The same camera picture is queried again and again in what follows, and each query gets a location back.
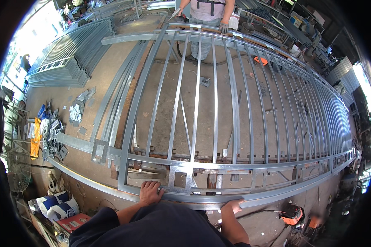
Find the bucket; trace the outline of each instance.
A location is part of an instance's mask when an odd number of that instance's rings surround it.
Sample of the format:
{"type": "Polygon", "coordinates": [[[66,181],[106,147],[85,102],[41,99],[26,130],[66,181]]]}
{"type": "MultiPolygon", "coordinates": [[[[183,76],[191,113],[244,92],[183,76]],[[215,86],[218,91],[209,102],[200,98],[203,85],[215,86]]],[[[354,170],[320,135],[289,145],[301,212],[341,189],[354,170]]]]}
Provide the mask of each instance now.
{"type": "Polygon", "coordinates": [[[253,27],[253,25],[251,25],[250,23],[247,23],[247,22],[243,22],[242,23],[242,29],[241,29],[241,33],[243,34],[252,34],[256,29],[253,27]]]}

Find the curved metal rail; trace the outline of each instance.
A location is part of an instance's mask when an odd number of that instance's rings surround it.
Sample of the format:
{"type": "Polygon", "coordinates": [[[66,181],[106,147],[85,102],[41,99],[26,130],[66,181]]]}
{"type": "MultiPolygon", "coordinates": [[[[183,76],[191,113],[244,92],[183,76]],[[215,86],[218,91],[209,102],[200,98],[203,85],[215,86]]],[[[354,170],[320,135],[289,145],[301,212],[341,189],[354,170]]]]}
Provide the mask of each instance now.
{"type": "Polygon", "coordinates": [[[91,153],[92,161],[99,164],[105,164],[107,158],[109,159],[110,167],[110,161],[113,160],[116,170],[119,171],[117,189],[79,175],[53,159],[49,159],[49,161],[61,171],[87,185],[133,201],[139,199],[140,188],[128,183],[129,167],[138,165],[143,169],[169,170],[168,184],[163,186],[168,193],[164,194],[163,200],[181,202],[196,210],[215,210],[219,209],[223,203],[240,197],[245,199],[242,207],[249,207],[296,195],[336,175],[354,160],[354,149],[346,113],[347,108],[337,92],[322,77],[290,54],[273,48],[265,42],[236,32],[230,33],[232,37],[211,33],[211,31],[216,30],[216,28],[201,25],[171,23],[164,25],[162,30],[156,30],[151,33],[128,34],[127,36],[115,35],[102,40],[103,44],[155,40],[133,93],[123,132],[122,149],[114,148],[113,140],[109,143],[107,142],[107,137],[115,136],[119,128],[119,117],[121,114],[118,114],[118,111],[122,111],[123,108],[123,104],[120,103],[123,100],[119,99],[126,96],[126,90],[117,91],[115,94],[116,103],[110,107],[111,115],[116,116],[116,121],[113,123],[113,117],[108,116],[106,121],[110,119],[109,121],[112,122],[105,124],[105,126],[112,127],[105,127],[102,134],[103,140],[96,139],[96,134],[114,89],[117,85],[119,85],[119,88],[123,88],[133,78],[135,70],[132,68],[138,66],[141,52],[145,49],[145,45],[141,42],[138,42],[134,50],[130,52],[127,58],[130,62],[121,66],[112,85],[109,87],[112,90],[106,93],[102,101],[100,106],[100,111],[102,112],[98,112],[97,116],[99,117],[95,119],[94,123],[97,126],[94,128],[94,138],[91,141],[85,141],[59,133],[57,140],[68,146],[91,153]],[[168,42],[169,49],[152,107],[153,113],[149,124],[149,134],[147,140],[143,140],[146,141],[147,148],[132,147],[136,118],[140,112],[140,102],[144,89],[148,84],[147,80],[154,59],[163,40],[170,40],[168,42]],[[199,51],[202,43],[210,43],[212,46],[214,129],[212,131],[213,148],[211,155],[203,156],[195,151],[198,134],[200,61],[198,62],[195,80],[192,135],[189,138],[187,136],[189,154],[178,154],[173,150],[179,100],[181,101],[184,123],[187,123],[181,94],[185,56],[180,62],[180,73],[177,83],[173,84],[176,87],[176,93],[173,96],[173,117],[168,147],[162,151],[156,151],[149,147],[153,142],[153,129],[163,87],[163,79],[170,56],[175,56],[173,45],[176,41],[185,42],[183,54],[186,53],[189,42],[197,42],[199,51]],[[231,150],[223,150],[222,154],[217,154],[218,119],[223,117],[218,109],[219,95],[221,95],[218,94],[218,81],[221,78],[218,78],[218,66],[216,65],[216,50],[218,46],[223,47],[226,55],[227,64],[221,65],[220,70],[228,69],[228,91],[231,92],[232,99],[233,135],[230,143],[232,148],[231,150]],[[239,62],[241,68],[242,75],[240,77],[234,71],[235,60],[231,56],[232,50],[236,52],[237,62],[239,62]],[[248,63],[244,63],[245,59],[242,58],[241,52],[246,53],[245,58],[249,61],[248,63]],[[265,66],[259,62],[254,62],[256,60],[263,61],[264,59],[268,61],[265,66]],[[252,72],[254,78],[250,77],[248,79],[245,76],[249,72],[252,72]],[[245,112],[239,106],[240,98],[238,98],[237,88],[241,88],[246,92],[247,110],[245,112]],[[258,94],[253,98],[250,94],[255,93],[255,91],[258,94]],[[259,110],[252,108],[256,104],[259,105],[259,110]],[[272,106],[272,116],[267,115],[269,112],[267,113],[265,110],[264,104],[272,106]],[[246,116],[246,124],[240,124],[240,116],[246,116]],[[261,139],[256,138],[257,119],[261,120],[261,122],[258,122],[258,125],[263,127],[261,139]],[[275,138],[272,142],[269,134],[273,132],[275,133],[275,138]],[[247,148],[241,150],[240,140],[244,140],[244,136],[246,136],[247,143],[242,145],[247,148]],[[254,147],[263,147],[262,153],[259,153],[259,151],[255,152],[254,147]],[[177,172],[186,174],[183,187],[175,186],[175,175],[177,172]],[[284,172],[291,173],[292,177],[285,176],[284,172]],[[207,189],[196,187],[193,176],[197,173],[208,174],[207,189]],[[250,185],[243,188],[222,188],[223,176],[233,174],[251,174],[250,185]],[[267,178],[273,174],[280,175],[284,181],[270,184],[267,178]]]}

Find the welding machine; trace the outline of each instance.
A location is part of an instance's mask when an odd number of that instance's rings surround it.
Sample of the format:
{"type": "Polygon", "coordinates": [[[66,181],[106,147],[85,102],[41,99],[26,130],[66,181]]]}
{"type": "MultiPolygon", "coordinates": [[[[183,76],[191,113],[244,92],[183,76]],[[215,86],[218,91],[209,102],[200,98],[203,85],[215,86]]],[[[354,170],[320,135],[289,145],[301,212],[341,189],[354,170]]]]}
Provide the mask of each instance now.
{"type": "Polygon", "coordinates": [[[279,213],[284,223],[291,225],[296,232],[301,232],[304,227],[305,212],[304,209],[294,204],[287,204],[284,210],[279,213]]]}

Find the dark blue shirt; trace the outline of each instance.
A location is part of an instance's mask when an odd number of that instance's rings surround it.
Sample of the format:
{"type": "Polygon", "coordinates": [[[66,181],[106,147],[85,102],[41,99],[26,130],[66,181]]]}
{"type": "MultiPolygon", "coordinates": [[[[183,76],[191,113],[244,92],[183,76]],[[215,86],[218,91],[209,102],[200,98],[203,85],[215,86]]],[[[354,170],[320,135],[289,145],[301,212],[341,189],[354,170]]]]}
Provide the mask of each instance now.
{"type": "Polygon", "coordinates": [[[250,247],[231,244],[198,212],[162,202],[140,208],[125,225],[119,224],[114,210],[102,208],[72,232],[69,246],[250,247]]]}

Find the metal bracket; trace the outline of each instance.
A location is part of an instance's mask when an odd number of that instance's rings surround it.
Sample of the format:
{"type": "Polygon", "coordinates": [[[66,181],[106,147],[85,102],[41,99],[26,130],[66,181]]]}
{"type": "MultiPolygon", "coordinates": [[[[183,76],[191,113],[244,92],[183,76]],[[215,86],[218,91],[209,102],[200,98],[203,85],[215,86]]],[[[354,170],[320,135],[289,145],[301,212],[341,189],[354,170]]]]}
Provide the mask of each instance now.
{"type": "Polygon", "coordinates": [[[108,141],[95,139],[95,141],[93,143],[91,161],[93,161],[95,163],[98,163],[100,165],[104,165],[106,163],[106,156],[107,156],[108,148],[109,148],[109,142],[108,141]],[[101,157],[100,159],[96,157],[98,146],[103,146],[103,151],[102,151],[102,155],[100,155],[100,157],[101,157]]]}

